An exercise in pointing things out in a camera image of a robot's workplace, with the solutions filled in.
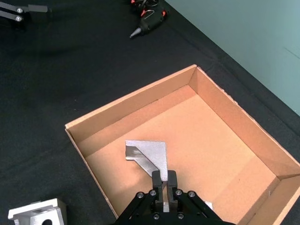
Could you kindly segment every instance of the metal bracket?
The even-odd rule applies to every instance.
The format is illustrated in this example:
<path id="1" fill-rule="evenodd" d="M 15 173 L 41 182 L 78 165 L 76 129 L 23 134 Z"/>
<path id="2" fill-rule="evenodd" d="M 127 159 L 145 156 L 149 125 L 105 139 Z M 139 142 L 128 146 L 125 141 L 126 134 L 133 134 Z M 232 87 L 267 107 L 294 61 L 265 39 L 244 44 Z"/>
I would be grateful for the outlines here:
<path id="1" fill-rule="evenodd" d="M 159 170 L 163 188 L 168 181 L 167 155 L 165 142 L 125 141 L 126 160 L 135 161 L 149 176 Z"/>
<path id="2" fill-rule="evenodd" d="M 0 17 L 13 20 L 15 22 L 22 22 L 24 20 L 24 14 L 30 13 L 33 20 L 37 17 L 33 13 L 42 13 L 46 14 L 48 12 L 47 6 L 38 6 L 38 5 L 28 5 L 28 6 L 14 6 L 0 1 Z"/>
<path id="3" fill-rule="evenodd" d="M 12 209 L 8 219 L 16 225 L 67 225 L 66 205 L 57 198 Z"/>

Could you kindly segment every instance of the metal block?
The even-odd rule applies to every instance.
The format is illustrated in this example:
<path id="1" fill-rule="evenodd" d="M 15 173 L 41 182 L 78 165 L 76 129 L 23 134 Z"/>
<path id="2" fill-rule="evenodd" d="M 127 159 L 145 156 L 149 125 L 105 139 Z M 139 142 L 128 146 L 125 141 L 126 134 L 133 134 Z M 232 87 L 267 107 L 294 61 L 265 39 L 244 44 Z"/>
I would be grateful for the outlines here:
<path id="1" fill-rule="evenodd" d="M 165 142 L 125 141 L 126 160 L 135 161 L 149 176 L 159 170 L 164 184 L 168 181 Z"/>
<path id="2" fill-rule="evenodd" d="M 67 225 L 66 205 L 57 198 L 12 209 L 8 219 L 16 225 Z"/>

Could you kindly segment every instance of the hole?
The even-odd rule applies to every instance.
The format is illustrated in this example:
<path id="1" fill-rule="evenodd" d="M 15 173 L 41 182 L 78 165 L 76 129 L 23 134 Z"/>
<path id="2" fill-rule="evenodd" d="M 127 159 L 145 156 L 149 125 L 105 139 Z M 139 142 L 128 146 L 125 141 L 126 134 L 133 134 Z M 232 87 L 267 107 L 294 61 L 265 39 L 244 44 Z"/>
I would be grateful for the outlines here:
<path id="1" fill-rule="evenodd" d="M 52 220 L 47 219 L 42 223 L 42 225 L 52 225 Z"/>

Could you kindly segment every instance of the metal clamp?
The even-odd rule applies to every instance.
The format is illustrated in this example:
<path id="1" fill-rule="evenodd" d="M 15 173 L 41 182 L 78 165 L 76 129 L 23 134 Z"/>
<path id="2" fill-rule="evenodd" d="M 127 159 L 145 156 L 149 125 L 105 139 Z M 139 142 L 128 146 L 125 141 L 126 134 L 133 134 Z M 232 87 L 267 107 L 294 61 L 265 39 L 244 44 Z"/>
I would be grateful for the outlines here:
<path id="1" fill-rule="evenodd" d="M 8 219 L 16 225 L 67 225 L 66 205 L 57 198 L 12 209 Z"/>

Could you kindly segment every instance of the black fabric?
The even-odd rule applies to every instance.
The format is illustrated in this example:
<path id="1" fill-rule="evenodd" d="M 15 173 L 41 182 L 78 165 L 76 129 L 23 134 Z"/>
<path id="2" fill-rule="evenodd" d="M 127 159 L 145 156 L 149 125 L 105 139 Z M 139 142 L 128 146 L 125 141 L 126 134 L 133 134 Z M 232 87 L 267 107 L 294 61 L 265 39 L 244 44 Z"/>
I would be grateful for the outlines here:
<path id="1" fill-rule="evenodd" d="M 1 225 L 13 224 L 9 209 L 55 197 L 71 225 L 112 223 L 64 124 L 191 64 L 300 161 L 299 116 L 174 9 L 155 32 L 129 40 L 138 18 L 122 0 L 30 3 L 52 8 L 52 22 L 25 33 L 0 27 Z M 298 221 L 299 200 L 283 224 Z"/>

